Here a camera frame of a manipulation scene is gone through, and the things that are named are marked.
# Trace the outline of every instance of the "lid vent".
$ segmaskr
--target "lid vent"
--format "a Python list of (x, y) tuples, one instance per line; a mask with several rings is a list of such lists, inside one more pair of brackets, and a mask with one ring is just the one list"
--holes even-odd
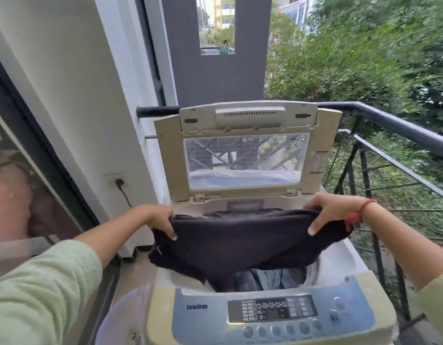
[(230, 116), (254, 116), (254, 115), (277, 115), (277, 111), (240, 111), (236, 113), (224, 113), (224, 117)]

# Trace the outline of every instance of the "button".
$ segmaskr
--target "button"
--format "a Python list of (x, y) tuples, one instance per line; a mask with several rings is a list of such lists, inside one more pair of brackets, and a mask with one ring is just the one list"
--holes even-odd
[(303, 334), (309, 334), (309, 325), (305, 321), (301, 321), (298, 327)]
[(247, 339), (250, 339), (251, 337), (253, 337), (253, 329), (252, 329), (252, 327), (249, 327), (249, 326), (245, 326), (244, 327), (244, 336)]
[(333, 323), (340, 323), (340, 314), (337, 310), (330, 310), (330, 319)]
[(266, 338), (266, 328), (265, 328), (265, 327), (258, 327), (258, 328), (256, 329), (256, 331), (258, 332), (258, 335), (259, 335), (261, 338)]
[(335, 306), (337, 307), (337, 309), (340, 309), (340, 310), (344, 309), (343, 301), (339, 297), (334, 297), (333, 301), (335, 302)]
[(295, 334), (295, 328), (293, 327), (293, 325), (291, 324), (286, 325), (286, 332), (290, 335)]
[(272, 326), (271, 332), (277, 337), (280, 337), (280, 327), (279, 326)]
[(317, 330), (321, 330), (322, 329), (321, 322), (318, 319), (316, 319), (316, 318), (313, 319), (313, 325), (314, 325), (314, 328), (316, 328)]

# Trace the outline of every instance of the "washing machine lid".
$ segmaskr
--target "washing machine lid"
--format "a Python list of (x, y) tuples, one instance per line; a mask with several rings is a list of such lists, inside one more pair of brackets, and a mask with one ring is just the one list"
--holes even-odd
[(156, 120), (173, 202), (319, 191), (342, 113), (315, 103), (184, 108)]

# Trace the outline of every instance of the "light green sleeve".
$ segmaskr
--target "light green sleeve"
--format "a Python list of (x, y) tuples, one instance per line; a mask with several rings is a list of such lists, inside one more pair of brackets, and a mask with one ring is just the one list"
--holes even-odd
[(0, 345), (57, 345), (98, 288), (102, 265), (67, 240), (0, 278)]
[(420, 297), (426, 317), (443, 336), (443, 275), (424, 287)]

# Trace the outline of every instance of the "wall outlet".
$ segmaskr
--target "wall outlet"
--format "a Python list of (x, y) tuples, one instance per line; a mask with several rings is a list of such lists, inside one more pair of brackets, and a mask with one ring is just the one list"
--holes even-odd
[(117, 189), (116, 179), (122, 179), (124, 181), (124, 185), (122, 186), (123, 189), (127, 189), (129, 187), (129, 183), (124, 173), (104, 174), (103, 178), (106, 180), (110, 187), (114, 187)]

